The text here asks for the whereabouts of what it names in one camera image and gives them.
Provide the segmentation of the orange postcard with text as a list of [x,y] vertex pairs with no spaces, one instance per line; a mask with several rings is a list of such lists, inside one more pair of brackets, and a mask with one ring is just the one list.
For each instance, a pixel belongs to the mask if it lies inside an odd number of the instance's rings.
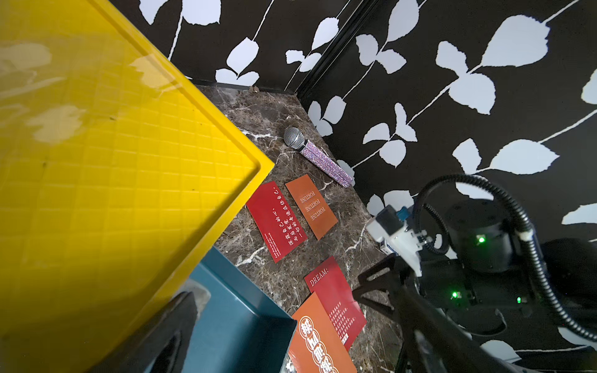
[[298,205],[317,240],[321,240],[338,223],[328,203],[311,180],[304,175],[285,185]]

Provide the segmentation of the yellow teal drawer cabinet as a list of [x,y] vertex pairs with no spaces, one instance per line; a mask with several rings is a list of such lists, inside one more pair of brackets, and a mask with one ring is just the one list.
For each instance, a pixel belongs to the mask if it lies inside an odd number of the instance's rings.
[[109,2],[2,2],[1,370],[104,360],[273,166]]

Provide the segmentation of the red dream postcard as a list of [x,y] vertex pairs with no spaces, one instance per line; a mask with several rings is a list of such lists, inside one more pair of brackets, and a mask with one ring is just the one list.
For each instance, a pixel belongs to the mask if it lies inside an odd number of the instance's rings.
[[367,322],[339,264],[330,256],[304,280],[309,291],[317,294],[341,343],[349,351]]

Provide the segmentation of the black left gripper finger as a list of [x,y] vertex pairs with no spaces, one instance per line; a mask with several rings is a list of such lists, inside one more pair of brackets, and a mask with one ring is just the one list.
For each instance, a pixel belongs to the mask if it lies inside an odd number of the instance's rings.
[[191,292],[182,292],[90,372],[181,372],[197,320]]

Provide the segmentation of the orange postcard with white pattern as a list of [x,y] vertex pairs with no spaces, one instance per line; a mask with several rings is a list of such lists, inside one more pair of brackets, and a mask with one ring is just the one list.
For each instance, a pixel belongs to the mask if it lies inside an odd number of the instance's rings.
[[292,318],[297,321],[297,327],[289,357],[295,371],[357,371],[317,294],[310,295]]

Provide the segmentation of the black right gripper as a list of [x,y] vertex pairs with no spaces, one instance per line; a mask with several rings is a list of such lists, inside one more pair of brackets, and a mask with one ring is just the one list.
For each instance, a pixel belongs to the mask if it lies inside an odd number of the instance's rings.
[[[528,319],[538,299],[527,273],[514,267],[501,273],[467,269],[459,260],[424,261],[417,278],[419,293],[401,287],[401,258],[383,258],[358,276],[354,300],[370,308],[393,308],[402,329],[407,360],[413,372],[512,372],[457,327],[474,336],[498,336],[508,330],[508,315]],[[366,298],[386,295],[389,304]]]

